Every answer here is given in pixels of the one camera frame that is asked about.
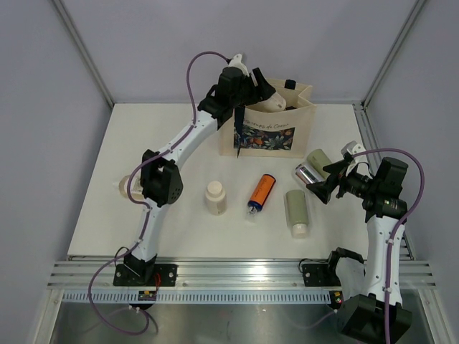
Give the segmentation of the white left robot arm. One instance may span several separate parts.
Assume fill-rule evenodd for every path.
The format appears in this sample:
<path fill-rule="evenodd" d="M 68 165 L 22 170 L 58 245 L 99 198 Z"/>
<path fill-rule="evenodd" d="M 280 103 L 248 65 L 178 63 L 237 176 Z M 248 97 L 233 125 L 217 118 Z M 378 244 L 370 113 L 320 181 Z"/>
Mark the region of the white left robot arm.
<path fill-rule="evenodd" d="M 123 257 L 123 265 L 137 285 L 153 280 L 158 235 L 167 210 L 183 191 L 180 170 L 186 160 L 233 115 L 248 105 L 270 100 L 275 92 L 260 69 L 246 73 L 241 67 L 227 66 L 205 98 L 192 105 L 190 124 L 160 151 L 144 152 L 141 164 L 133 171 L 140 176 L 143 223 L 135 244 Z"/>

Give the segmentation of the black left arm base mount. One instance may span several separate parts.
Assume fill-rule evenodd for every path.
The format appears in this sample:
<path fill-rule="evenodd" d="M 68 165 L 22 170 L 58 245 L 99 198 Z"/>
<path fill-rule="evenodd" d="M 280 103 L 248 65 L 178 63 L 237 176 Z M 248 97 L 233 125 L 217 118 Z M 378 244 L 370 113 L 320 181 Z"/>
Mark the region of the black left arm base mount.
<path fill-rule="evenodd" d="M 135 271 L 125 264 L 117 264 L 113 285 L 116 287 L 175 287 L 176 264 L 153 264 L 142 271 Z"/>

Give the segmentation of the white cream bottle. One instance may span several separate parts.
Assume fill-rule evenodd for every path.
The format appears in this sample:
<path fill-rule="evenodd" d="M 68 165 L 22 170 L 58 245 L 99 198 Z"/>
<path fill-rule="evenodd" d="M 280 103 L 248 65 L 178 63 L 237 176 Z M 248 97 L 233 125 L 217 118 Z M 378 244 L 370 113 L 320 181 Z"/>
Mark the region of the white cream bottle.
<path fill-rule="evenodd" d="M 267 99 L 256 104 L 257 111 L 264 113 L 277 113 L 286 109 L 286 100 L 278 92 Z"/>

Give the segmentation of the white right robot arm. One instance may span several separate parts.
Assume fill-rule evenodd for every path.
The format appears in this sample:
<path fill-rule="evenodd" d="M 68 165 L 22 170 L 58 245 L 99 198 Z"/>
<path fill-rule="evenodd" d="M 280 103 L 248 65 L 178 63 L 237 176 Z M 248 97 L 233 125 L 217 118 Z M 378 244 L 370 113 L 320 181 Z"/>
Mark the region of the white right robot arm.
<path fill-rule="evenodd" d="M 399 195 L 407 164 L 384 158 L 373 177 L 358 172 L 350 153 L 324 167 L 325 181 L 308 190 L 324 204 L 332 191 L 339 198 L 350 193 L 362 200 L 368 234 L 367 258 L 345 249 L 332 251 L 326 279 L 341 284 L 345 300 L 338 309 L 339 332 L 362 343 L 396 343 L 410 328 L 412 313 L 402 306 L 399 289 L 399 249 L 407 204 Z"/>

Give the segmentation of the shiny silver bottle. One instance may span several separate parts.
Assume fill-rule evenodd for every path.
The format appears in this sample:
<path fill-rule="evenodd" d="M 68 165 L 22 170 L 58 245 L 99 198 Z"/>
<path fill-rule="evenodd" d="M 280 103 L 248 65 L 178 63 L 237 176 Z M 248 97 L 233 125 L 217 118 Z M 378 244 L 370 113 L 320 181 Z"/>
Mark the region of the shiny silver bottle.
<path fill-rule="evenodd" d="M 294 178 L 304 189 L 307 185 L 323 181 L 323 177 L 315 170 L 315 168 L 304 161 L 295 167 L 293 172 Z"/>

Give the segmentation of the sage green bottle white cap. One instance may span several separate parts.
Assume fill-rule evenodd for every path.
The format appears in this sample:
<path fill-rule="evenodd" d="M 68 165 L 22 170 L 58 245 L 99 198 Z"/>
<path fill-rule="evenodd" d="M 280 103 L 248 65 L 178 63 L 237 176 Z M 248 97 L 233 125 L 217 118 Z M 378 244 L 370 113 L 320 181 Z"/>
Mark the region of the sage green bottle white cap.
<path fill-rule="evenodd" d="M 305 239 L 308 235 L 309 218 L 304 192 L 299 189 L 288 191 L 284 204 L 291 236 L 294 239 Z"/>

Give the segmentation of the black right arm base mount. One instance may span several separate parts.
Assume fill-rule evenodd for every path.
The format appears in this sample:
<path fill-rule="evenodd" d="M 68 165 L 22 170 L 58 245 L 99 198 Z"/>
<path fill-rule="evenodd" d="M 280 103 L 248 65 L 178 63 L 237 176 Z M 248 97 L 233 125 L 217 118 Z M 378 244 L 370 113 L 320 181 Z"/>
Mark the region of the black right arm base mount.
<path fill-rule="evenodd" d="M 306 287 L 340 287 L 341 283 L 335 272 L 323 259 L 302 259 L 298 263 Z"/>

